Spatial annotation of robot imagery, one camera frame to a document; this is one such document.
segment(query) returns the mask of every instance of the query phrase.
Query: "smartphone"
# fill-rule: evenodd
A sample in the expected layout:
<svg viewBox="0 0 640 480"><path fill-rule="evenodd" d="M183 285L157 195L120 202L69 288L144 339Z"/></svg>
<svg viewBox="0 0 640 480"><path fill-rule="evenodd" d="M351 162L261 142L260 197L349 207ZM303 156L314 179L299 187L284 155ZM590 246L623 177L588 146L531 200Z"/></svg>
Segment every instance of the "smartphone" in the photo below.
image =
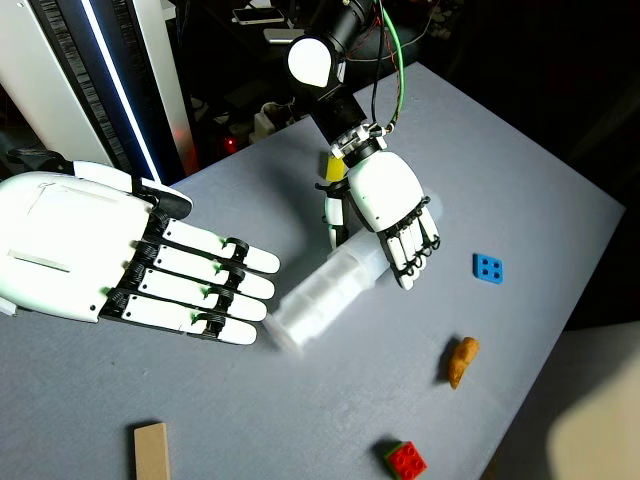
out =
<svg viewBox="0 0 640 480"><path fill-rule="evenodd" d="M240 25L284 22L284 15L277 8L237 8L233 16Z"/></svg>
<svg viewBox="0 0 640 480"><path fill-rule="evenodd" d="M287 45L304 35L301 28L265 28L264 38L272 45Z"/></svg>

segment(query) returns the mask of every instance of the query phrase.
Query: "robotic arm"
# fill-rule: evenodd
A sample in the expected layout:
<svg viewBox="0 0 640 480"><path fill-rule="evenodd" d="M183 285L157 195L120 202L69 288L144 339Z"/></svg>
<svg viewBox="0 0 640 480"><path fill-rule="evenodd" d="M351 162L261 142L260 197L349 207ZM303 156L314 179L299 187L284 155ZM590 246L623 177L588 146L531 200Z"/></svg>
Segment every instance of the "robotic arm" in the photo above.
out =
<svg viewBox="0 0 640 480"><path fill-rule="evenodd" d="M440 246L426 206L429 198L406 162L384 151L383 137L393 131L394 123L387 127L367 123L339 78L344 57L372 8L373 0L325 1L309 33L291 44L287 66L296 97L309 108L332 154L349 167L341 181L318 185L327 194L325 216L332 247L348 237L344 226L348 200L363 224L378 234L396 280L409 290L427 257Z"/></svg>
<svg viewBox="0 0 640 480"><path fill-rule="evenodd" d="M277 257L181 220L181 193L55 152L47 168L0 183L0 310L21 306L97 322L109 318L250 344Z"/></svg>

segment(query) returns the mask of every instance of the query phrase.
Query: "red lego brick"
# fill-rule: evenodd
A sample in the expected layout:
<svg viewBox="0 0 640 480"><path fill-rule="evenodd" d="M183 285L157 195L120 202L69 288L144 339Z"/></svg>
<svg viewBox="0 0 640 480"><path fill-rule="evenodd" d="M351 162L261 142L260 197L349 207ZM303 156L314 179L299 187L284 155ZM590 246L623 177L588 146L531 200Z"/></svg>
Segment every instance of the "red lego brick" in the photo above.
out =
<svg viewBox="0 0 640 480"><path fill-rule="evenodd" d="M389 452L386 457L389 468L398 480L413 480L424 472L428 465L422 459L413 442L406 442Z"/></svg>

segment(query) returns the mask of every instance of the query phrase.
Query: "led light strip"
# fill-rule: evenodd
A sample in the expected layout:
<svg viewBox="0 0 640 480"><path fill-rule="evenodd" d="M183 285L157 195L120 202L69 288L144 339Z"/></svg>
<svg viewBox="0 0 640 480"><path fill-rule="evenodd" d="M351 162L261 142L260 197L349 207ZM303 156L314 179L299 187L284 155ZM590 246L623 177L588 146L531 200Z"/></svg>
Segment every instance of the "led light strip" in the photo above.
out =
<svg viewBox="0 0 640 480"><path fill-rule="evenodd" d="M90 0L82 0L82 7L84 8L84 13L87 15L87 19L89 20L89 24L91 25L91 30L93 31L93 36L96 38L98 42L98 47L100 48L100 52L102 53L102 58L104 59L105 64L107 65L107 70L109 70L109 75L111 75L111 80L113 81L114 86L116 87L116 91L118 92L118 97L120 97L120 102L122 102L122 106L124 107L124 111L127 114L127 118L129 119L129 123L131 124L131 128L133 129L133 133L138 140L138 144L140 145L140 150L142 150L142 155L144 159L147 161L147 165L149 166L149 170L151 171L151 176L153 179L162 183L160 180L160 176L158 175L158 170L156 170L156 166L153 164L153 160L151 159L151 153L147 148L147 144L142 137L142 132L140 131L140 126L138 125L138 121L136 120L135 115L133 114L133 110L131 109L131 104L129 104L129 99L127 98L127 94L124 91L124 87L122 86L122 82L120 81L120 77L118 76L118 72L116 70L116 66L113 63L113 59L111 58L111 53L107 48L107 44L104 41L104 36L102 35L102 30L100 30L100 25L98 24L98 19L96 18L96 14L93 11L93 7L91 6Z"/></svg>

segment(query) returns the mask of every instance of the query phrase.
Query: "blue block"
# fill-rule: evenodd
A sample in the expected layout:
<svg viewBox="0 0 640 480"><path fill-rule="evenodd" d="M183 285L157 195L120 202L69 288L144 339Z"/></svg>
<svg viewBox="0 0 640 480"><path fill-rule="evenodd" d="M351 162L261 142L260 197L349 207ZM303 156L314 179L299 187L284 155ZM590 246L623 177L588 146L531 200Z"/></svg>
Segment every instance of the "blue block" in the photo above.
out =
<svg viewBox="0 0 640 480"><path fill-rule="evenodd" d="M502 260L480 253L474 253L473 274L480 280L486 280L491 283L502 283L504 280Z"/></svg>

